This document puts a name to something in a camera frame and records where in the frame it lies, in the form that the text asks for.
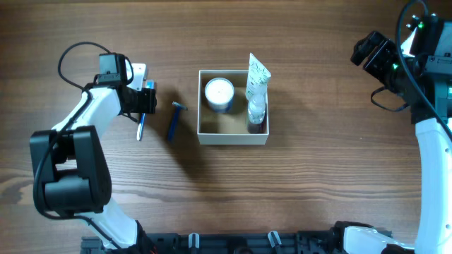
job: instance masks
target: open box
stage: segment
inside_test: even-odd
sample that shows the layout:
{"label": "open box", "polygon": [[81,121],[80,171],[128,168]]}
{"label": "open box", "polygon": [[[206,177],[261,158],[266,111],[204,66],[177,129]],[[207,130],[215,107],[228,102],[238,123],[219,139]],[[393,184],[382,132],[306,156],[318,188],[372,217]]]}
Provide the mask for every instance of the open box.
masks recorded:
{"label": "open box", "polygon": [[[213,78],[226,78],[234,85],[232,108],[224,114],[214,112],[207,102],[204,90]],[[246,129],[248,101],[245,97],[248,71],[201,70],[198,84],[198,139],[202,145],[265,145],[268,134],[267,114],[263,120],[263,132],[250,134]]]}

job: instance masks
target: white candle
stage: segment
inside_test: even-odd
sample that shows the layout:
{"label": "white candle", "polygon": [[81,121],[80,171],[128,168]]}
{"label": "white candle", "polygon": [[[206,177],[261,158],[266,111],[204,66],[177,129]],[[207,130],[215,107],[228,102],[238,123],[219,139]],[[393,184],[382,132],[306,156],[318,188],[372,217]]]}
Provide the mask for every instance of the white candle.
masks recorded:
{"label": "white candle", "polygon": [[207,83],[205,94],[213,111],[225,113],[232,107],[234,86],[225,78],[214,78]]}

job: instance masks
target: toothpaste tube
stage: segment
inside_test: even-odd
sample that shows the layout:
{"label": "toothpaste tube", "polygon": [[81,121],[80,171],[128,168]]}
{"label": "toothpaste tube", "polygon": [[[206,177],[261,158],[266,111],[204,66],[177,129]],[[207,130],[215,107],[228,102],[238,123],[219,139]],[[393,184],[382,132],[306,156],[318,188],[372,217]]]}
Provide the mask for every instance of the toothpaste tube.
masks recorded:
{"label": "toothpaste tube", "polygon": [[271,73],[252,53],[249,54],[248,80],[246,81],[246,99],[253,95],[266,93]]}

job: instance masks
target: cardboard box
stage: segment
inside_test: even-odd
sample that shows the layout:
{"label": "cardboard box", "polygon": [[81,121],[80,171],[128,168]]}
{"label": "cardboard box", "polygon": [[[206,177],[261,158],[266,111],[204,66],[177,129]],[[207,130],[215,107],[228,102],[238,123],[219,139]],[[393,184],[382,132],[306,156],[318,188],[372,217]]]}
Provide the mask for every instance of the cardboard box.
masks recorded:
{"label": "cardboard box", "polygon": [[[226,78],[234,85],[234,101],[229,112],[215,113],[204,94],[207,82],[213,78]],[[263,132],[250,134],[246,129],[248,101],[245,97],[248,71],[201,70],[198,84],[198,139],[202,145],[265,145],[268,134],[267,114],[263,120]]]}

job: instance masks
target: wood grain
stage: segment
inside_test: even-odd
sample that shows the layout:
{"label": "wood grain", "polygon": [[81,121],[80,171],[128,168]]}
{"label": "wood grain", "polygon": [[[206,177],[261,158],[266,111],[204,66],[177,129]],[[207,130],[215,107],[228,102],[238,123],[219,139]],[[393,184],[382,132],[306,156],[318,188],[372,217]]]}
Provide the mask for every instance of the wood grain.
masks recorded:
{"label": "wood grain", "polygon": [[[414,240],[420,159],[410,114],[374,107],[369,95],[380,84],[349,60],[372,30],[393,36],[404,1],[69,2],[0,4],[0,253],[77,253],[91,235],[36,213],[28,148],[33,131],[79,101],[57,62],[84,40],[148,64],[158,83],[141,143],[123,117],[102,137],[113,196],[147,232],[291,232],[354,220]],[[438,15],[450,18],[451,8],[431,2]],[[246,69],[249,52],[273,76],[267,145],[200,146],[198,71]],[[89,82],[98,53],[74,49],[63,72]],[[169,145],[172,101],[189,110]]]}

